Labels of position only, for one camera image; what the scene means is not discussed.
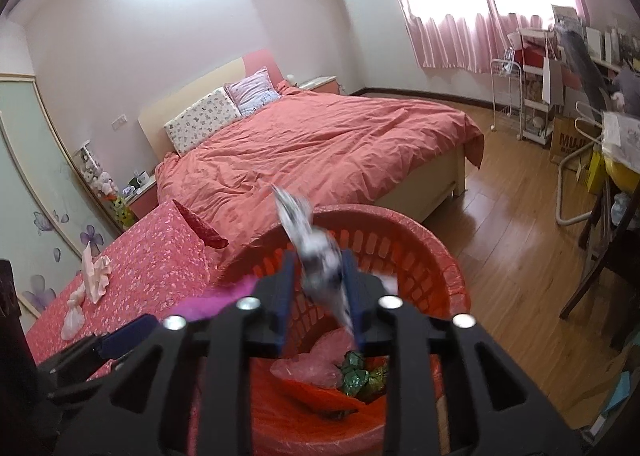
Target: pink and cream headboard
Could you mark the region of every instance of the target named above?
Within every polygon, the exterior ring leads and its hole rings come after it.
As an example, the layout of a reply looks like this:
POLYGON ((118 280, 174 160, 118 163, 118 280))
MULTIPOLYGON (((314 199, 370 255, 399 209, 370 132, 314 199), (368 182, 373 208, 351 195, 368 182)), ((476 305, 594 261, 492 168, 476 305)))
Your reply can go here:
POLYGON ((249 53, 207 73, 144 109, 138 122, 158 160, 162 161, 166 153, 174 150, 173 144, 164 131, 165 123, 223 84, 244 79, 264 66, 269 71, 271 83, 273 86, 277 86, 283 80, 282 73, 271 52, 263 49, 249 53))

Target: light switch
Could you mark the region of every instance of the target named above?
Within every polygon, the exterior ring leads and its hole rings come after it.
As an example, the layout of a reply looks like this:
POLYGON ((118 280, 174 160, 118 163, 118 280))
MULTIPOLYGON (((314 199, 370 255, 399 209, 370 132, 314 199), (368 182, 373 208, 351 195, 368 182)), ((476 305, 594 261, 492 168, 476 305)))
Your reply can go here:
POLYGON ((111 127, 113 128, 113 131, 117 131, 124 124, 126 124, 126 122, 127 122, 127 115, 120 115, 111 123, 111 127))

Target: red basket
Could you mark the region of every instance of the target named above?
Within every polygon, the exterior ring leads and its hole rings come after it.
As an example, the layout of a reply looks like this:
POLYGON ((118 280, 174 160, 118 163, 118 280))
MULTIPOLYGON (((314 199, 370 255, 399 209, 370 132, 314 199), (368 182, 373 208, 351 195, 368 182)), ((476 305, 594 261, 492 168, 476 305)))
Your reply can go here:
MULTIPOLYGON (((449 318, 469 311, 470 301, 456 260, 431 232, 413 220, 379 207, 336 205, 316 209, 314 224, 327 229, 340 248, 350 248, 360 270, 395 275, 400 296, 422 312, 449 318)), ((292 248, 282 227, 273 227, 220 268, 218 284, 232 284, 252 272, 258 277, 274 274, 284 251, 292 248)), ((320 336, 336 327, 333 317, 306 300, 298 279, 285 357, 308 352, 320 336)), ((271 363, 252 361, 255 454, 368 454, 382 447, 385 397, 341 421, 323 418, 280 392, 270 373, 271 363)), ((436 357, 432 369, 436 396, 440 397, 442 376, 436 357)))

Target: bed frame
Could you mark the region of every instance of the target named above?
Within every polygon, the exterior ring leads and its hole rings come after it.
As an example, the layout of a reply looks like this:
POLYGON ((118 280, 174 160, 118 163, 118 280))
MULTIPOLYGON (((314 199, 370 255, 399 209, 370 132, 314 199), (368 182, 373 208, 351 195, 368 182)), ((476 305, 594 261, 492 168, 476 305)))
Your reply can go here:
MULTIPOLYGON (((164 132, 166 122, 223 84, 237 82, 263 66, 274 85, 283 79, 271 53, 260 50, 207 73, 143 110, 138 121, 158 160, 174 150, 164 132)), ((451 194, 459 196, 464 191, 465 154, 461 146, 412 171, 375 204, 422 222, 451 194)))

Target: metal screw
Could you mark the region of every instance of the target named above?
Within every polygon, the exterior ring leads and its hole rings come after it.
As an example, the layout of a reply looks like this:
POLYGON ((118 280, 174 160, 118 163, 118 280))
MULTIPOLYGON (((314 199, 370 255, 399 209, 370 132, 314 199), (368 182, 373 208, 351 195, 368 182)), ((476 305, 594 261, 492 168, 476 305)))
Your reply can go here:
POLYGON ((378 304, 382 306, 382 308, 394 310, 402 306, 402 299, 395 295, 385 295, 384 297, 380 297, 378 299, 378 304))
POLYGON ((241 310, 255 310, 256 308, 260 308, 260 299, 251 296, 243 297, 242 299, 238 299, 236 306, 241 310))
POLYGON ((162 321, 162 326, 168 330, 181 330, 187 325, 187 319, 181 315, 169 315, 162 321))
POLYGON ((476 325, 476 318, 468 313, 459 313, 451 319, 451 322, 458 328, 466 329, 476 325))

